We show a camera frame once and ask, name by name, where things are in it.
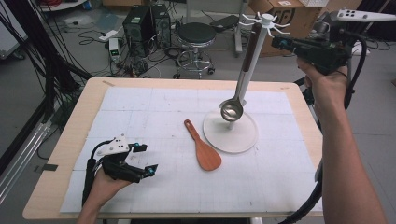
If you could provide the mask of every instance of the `floor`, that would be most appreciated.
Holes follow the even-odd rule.
[[[111,12],[103,9],[83,11],[79,8],[66,10],[57,14],[59,18],[88,16],[94,24],[79,27],[107,32],[118,30],[125,17],[125,12]],[[210,22],[208,17],[197,18]],[[99,77],[109,75],[108,52],[103,43],[92,42],[80,45],[83,40],[78,34],[86,29],[74,29],[63,33],[64,41],[70,52],[86,70]],[[207,51],[216,64],[214,75],[203,75],[203,79],[237,80],[243,55],[238,58],[233,54],[233,37],[231,32],[218,35],[214,45]],[[151,59],[161,58],[157,52]],[[372,49],[366,58],[361,77],[356,85],[356,93],[348,109],[353,132],[359,144],[365,168],[374,183],[375,189],[388,216],[389,223],[396,223],[396,87],[391,83],[396,78],[396,48],[390,50]],[[356,65],[358,57],[353,58]],[[173,61],[168,60],[151,69],[151,78],[172,78],[177,69]],[[292,82],[302,77],[297,68],[295,57],[260,58],[256,71],[265,76],[253,76],[253,81]],[[197,78],[196,75],[182,74],[182,78]],[[24,123],[29,119],[41,102],[44,94],[29,60],[8,58],[0,61],[0,154],[12,142]],[[56,131],[40,148],[41,157],[48,157],[53,150],[60,132]],[[39,168],[46,163],[35,154],[21,174],[6,199],[0,204],[0,223],[74,223],[74,220],[25,220],[22,211],[26,205],[35,183],[40,177]],[[277,223],[282,218],[266,218],[264,223]],[[323,223],[320,217],[305,217],[299,223]]]

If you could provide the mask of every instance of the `power strip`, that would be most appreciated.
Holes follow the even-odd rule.
[[[105,36],[102,36],[102,35],[99,36],[99,39],[105,41],[105,40],[109,39],[111,36],[116,35],[116,34],[117,34],[117,31],[112,30],[112,31],[107,32]]]

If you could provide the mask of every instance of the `wooden rice paddle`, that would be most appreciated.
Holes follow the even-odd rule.
[[[197,160],[202,169],[206,171],[213,171],[221,166],[221,156],[213,147],[205,143],[200,138],[191,121],[189,119],[184,120],[184,125],[186,125],[186,128],[189,130],[192,139],[195,141]]]

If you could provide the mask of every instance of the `person's right hand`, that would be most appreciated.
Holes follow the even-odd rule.
[[[344,98],[347,90],[347,68],[340,67],[338,72],[327,76],[322,75],[314,65],[303,59],[297,58],[299,68],[306,73],[304,84],[307,88],[312,87],[315,98],[315,112],[319,119],[327,118],[327,115],[344,109]]]

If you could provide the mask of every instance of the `spatula handle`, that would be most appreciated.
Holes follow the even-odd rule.
[[[192,125],[189,119],[184,120],[184,125],[186,126],[187,130],[189,130],[192,139],[194,139],[195,141],[201,139],[198,132],[195,130],[194,126]]]

